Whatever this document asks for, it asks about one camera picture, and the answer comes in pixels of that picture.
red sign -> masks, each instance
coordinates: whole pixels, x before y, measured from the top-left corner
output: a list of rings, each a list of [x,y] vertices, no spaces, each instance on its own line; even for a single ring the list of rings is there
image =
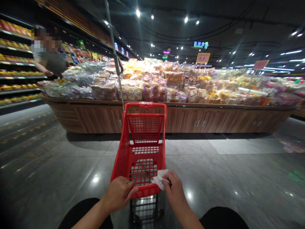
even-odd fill
[[[264,67],[267,66],[269,60],[259,60],[256,61],[252,69],[263,69]]]
[[[196,63],[206,64],[209,61],[210,55],[210,53],[198,53]]]

black pants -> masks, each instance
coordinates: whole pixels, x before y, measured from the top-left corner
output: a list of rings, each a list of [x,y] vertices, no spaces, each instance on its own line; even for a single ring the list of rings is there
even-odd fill
[[[72,228],[98,201],[97,198],[90,198],[76,204],[64,217],[58,229]],[[249,229],[239,214],[226,207],[211,208],[199,221],[204,229]],[[113,229],[110,216],[105,219],[100,228]]]

hand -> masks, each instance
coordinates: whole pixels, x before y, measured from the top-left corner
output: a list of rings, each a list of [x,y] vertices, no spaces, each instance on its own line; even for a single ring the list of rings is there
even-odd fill
[[[169,171],[163,178],[170,180],[172,184],[170,186],[167,181],[162,180],[172,210],[178,218],[182,217],[190,208],[184,195],[182,182],[174,171]]]
[[[110,183],[106,193],[100,200],[108,215],[123,208],[139,190],[138,188],[132,189],[133,184],[133,181],[122,176],[115,178]]]
[[[53,72],[50,72],[49,70],[45,70],[43,71],[43,74],[45,74],[46,76],[52,76]]]

dark ceiling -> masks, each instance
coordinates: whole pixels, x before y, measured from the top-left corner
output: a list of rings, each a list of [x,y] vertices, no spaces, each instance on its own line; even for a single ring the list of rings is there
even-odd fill
[[[71,2],[108,29],[103,23],[107,18],[104,1]],[[141,12],[139,18],[136,16],[137,8]],[[305,34],[297,36],[305,28],[303,1],[109,0],[109,9],[112,24],[118,32],[116,35],[121,36],[142,58],[150,57],[150,54],[161,58],[158,54],[171,48],[169,60],[176,61],[178,55],[180,63],[187,61],[191,64],[196,62],[199,52],[199,49],[192,48],[192,43],[200,40],[209,42],[208,50],[201,52],[211,53],[209,64],[213,66],[230,67],[269,59],[268,67],[285,65],[285,68],[296,70],[305,67],[302,62],[278,63],[305,58]],[[295,29],[299,33],[291,36]],[[280,55],[303,49],[300,53]]]

person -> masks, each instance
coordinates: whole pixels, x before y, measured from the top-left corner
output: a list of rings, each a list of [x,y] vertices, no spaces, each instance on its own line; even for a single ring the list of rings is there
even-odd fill
[[[184,229],[249,229],[240,215],[225,207],[214,207],[198,219],[186,201],[182,182],[177,174],[170,171],[163,178],[170,181],[170,184],[165,180],[162,183],[170,206]],[[58,229],[112,229],[110,214],[123,208],[138,191],[133,184],[134,182],[125,177],[117,177],[100,200],[90,198],[76,204]]]
[[[32,52],[35,67],[46,76],[62,77],[67,64],[60,51],[60,38],[56,37],[56,30],[50,31],[37,26],[32,33]]]

